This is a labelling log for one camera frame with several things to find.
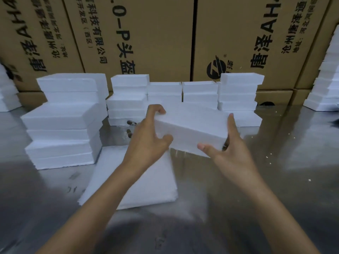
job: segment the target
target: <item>company logo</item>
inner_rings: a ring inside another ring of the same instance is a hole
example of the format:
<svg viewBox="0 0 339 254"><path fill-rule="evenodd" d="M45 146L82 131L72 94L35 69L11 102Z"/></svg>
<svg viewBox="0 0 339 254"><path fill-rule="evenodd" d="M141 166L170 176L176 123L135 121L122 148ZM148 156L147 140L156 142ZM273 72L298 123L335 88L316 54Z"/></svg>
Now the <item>company logo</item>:
<svg viewBox="0 0 339 254"><path fill-rule="evenodd" d="M217 55L215 55L215 60L213 61L213 67L212 62L209 63L207 66L207 76L211 79L219 79L221 77L222 73L226 72L226 63L218 58Z"/></svg>

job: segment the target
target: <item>forearm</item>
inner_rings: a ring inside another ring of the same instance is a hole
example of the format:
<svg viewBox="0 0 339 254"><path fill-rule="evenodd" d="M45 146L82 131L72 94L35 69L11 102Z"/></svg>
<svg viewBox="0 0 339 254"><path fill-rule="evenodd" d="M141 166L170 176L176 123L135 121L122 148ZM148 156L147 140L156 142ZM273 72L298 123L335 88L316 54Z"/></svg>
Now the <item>forearm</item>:
<svg viewBox="0 0 339 254"><path fill-rule="evenodd" d="M136 181L124 165L117 167L106 182L37 252L89 253L118 207L122 197Z"/></svg>
<svg viewBox="0 0 339 254"><path fill-rule="evenodd" d="M274 254L319 254L303 229L264 182L255 191L248 191L248 196Z"/></svg>

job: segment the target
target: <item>hand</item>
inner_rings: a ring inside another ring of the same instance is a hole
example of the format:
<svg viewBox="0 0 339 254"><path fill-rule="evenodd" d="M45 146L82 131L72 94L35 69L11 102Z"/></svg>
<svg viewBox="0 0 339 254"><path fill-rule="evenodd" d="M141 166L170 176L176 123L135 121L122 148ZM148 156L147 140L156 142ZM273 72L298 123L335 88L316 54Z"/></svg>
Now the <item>hand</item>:
<svg viewBox="0 0 339 254"><path fill-rule="evenodd" d="M166 113L160 104L148 106L146 118L135 128L122 162L131 169L136 169L139 176L161 158L173 141L173 136L169 134L164 135L162 139L156 136L154 128L156 112Z"/></svg>
<svg viewBox="0 0 339 254"><path fill-rule="evenodd" d="M241 139L231 113L227 120L230 144L225 151L219 151L208 144L198 144L198 149L207 154L221 170L223 175L245 193L251 192L263 183L251 153Z"/></svg>

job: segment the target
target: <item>left hand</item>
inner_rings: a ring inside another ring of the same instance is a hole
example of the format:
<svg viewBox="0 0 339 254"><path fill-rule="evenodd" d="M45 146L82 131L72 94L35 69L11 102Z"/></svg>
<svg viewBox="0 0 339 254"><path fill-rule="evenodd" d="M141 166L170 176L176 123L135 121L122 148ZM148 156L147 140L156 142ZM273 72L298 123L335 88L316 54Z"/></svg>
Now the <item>left hand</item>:
<svg viewBox="0 0 339 254"><path fill-rule="evenodd" d="M164 135L161 139L156 136L154 128L154 115L156 112L160 114L166 113L160 104L148 106L146 118L136 126L122 162L137 176L141 176L143 172L161 158L173 141L173 136L170 134Z"/></svg>

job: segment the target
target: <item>stainless steel table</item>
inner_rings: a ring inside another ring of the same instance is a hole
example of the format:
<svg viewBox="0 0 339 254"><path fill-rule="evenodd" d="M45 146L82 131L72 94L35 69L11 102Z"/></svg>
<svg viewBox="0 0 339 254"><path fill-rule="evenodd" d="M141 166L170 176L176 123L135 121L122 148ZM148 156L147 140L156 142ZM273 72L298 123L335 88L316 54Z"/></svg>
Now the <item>stainless steel table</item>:
<svg viewBox="0 0 339 254"><path fill-rule="evenodd" d="M79 208L94 165L37 171L20 108L0 113L0 253L34 253ZM339 113L258 107L240 128L260 173L322 253L339 250ZM126 130L100 131L104 146ZM176 202L116 212L96 253L270 253L247 198L208 158L171 150Z"/></svg>

